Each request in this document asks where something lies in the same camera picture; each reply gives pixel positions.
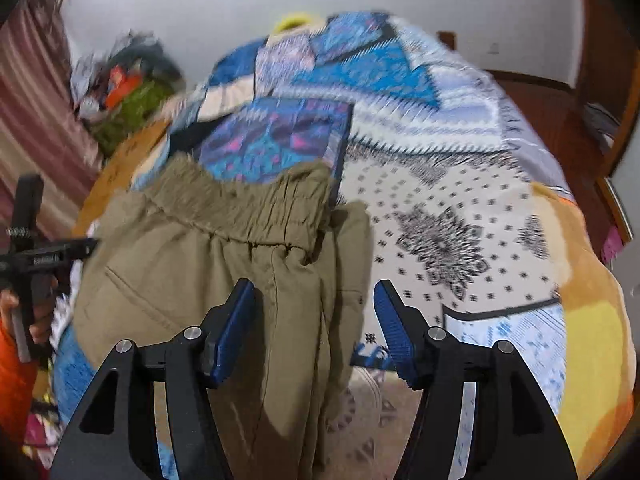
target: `pink curtain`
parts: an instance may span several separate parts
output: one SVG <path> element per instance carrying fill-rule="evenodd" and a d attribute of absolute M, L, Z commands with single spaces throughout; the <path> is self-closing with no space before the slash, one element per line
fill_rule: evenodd
<path fill-rule="evenodd" d="M 101 164 L 73 114 L 70 71 L 56 0 L 20 0 L 0 28 L 0 224 L 10 222 L 18 177 L 38 173 L 38 227 L 49 238 L 68 236 Z"/>

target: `khaki pants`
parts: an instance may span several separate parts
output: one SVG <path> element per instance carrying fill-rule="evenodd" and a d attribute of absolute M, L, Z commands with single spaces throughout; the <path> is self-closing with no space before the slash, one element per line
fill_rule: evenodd
<path fill-rule="evenodd" d="M 319 424 L 349 375 L 372 253 L 364 205 L 329 211 L 320 162 L 272 184 L 213 180 L 174 156 L 144 192 L 114 198 L 84 267 L 74 326 L 98 367 L 116 342 L 163 342 L 202 322 L 236 280 L 258 316 L 232 376 L 209 394 L 238 480 L 309 478 Z M 159 439 L 169 443 L 164 388 Z"/>

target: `wooden floor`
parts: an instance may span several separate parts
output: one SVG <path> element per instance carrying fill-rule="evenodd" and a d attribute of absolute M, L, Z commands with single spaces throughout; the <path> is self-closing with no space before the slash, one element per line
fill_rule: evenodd
<path fill-rule="evenodd" d="M 560 162 L 567 183 L 584 213 L 595 253 L 600 250 L 612 220 L 596 190 L 603 156 L 585 131 L 574 98 L 567 92 L 513 81 L 499 81 L 529 123 Z"/>

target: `person's arm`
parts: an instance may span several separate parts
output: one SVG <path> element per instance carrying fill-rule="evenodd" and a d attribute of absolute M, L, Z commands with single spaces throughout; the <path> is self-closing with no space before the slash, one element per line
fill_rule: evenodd
<path fill-rule="evenodd" d="M 38 363 L 23 364 L 18 359 L 11 325 L 11 310 L 18 307 L 18 299 L 8 290 L 0 292 L 0 428 L 17 443 L 24 441 L 27 418 L 31 407 L 33 385 Z M 50 335 L 53 317 L 53 298 L 34 308 L 36 323 L 30 332 L 34 342 L 44 343 Z"/>

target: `orange sleeve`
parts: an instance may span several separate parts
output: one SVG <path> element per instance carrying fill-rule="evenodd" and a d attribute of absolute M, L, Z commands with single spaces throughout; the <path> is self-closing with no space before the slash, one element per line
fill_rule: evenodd
<path fill-rule="evenodd" d="M 0 428 L 18 444 L 24 441 L 37 373 L 36 361 L 20 362 L 15 341 L 0 322 Z"/>

